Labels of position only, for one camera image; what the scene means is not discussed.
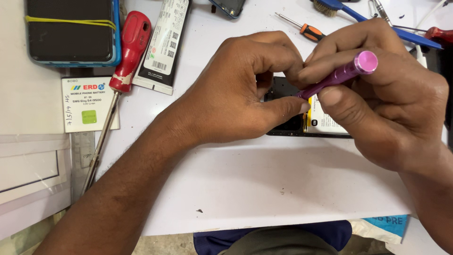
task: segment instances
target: hand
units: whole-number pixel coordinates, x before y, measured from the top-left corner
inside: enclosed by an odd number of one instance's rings
[[[170,121],[191,146],[256,138],[309,110],[307,101],[285,97],[261,103],[273,72],[294,85],[303,68],[300,53],[281,32],[261,32],[225,40],[195,83],[156,121]]]
[[[407,52],[384,20],[360,22],[325,37],[307,59],[299,80],[318,82],[366,49],[378,57],[376,71],[354,80],[352,89],[344,85],[323,89],[318,98],[324,112],[376,165],[398,172],[431,169],[446,149],[441,132],[448,85]]]

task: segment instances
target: purple screwdriver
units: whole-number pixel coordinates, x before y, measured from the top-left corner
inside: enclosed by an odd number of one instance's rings
[[[310,84],[308,87],[295,94],[295,96],[308,100],[325,87],[341,84],[360,74],[372,74],[376,68],[376,55],[368,50],[361,51],[357,53],[353,61],[340,66],[324,78],[324,80]]]

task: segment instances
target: battery label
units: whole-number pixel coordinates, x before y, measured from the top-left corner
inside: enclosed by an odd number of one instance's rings
[[[63,78],[63,111],[66,133],[102,130],[113,90],[110,77]],[[111,129],[119,129],[118,110]]]
[[[143,66],[170,75],[179,44],[188,0],[164,0]]]
[[[311,108],[308,111],[307,126],[305,131],[308,133],[330,133],[348,134],[346,129],[336,123],[328,114],[324,113],[318,96],[312,96],[308,102]]]

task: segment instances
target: brush bristles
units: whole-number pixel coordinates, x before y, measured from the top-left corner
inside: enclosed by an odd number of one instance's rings
[[[332,10],[316,0],[313,0],[313,4],[315,9],[317,9],[321,13],[324,13],[328,17],[335,17],[337,15],[337,10]]]

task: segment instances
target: red tool handle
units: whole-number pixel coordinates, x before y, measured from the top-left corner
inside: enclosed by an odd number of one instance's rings
[[[432,27],[426,31],[425,38],[442,38],[453,43],[453,30],[442,30],[437,27]]]
[[[150,35],[151,22],[148,17],[139,11],[130,12],[121,33],[122,59],[110,80],[111,89],[122,93],[130,91],[132,77],[148,45]]]

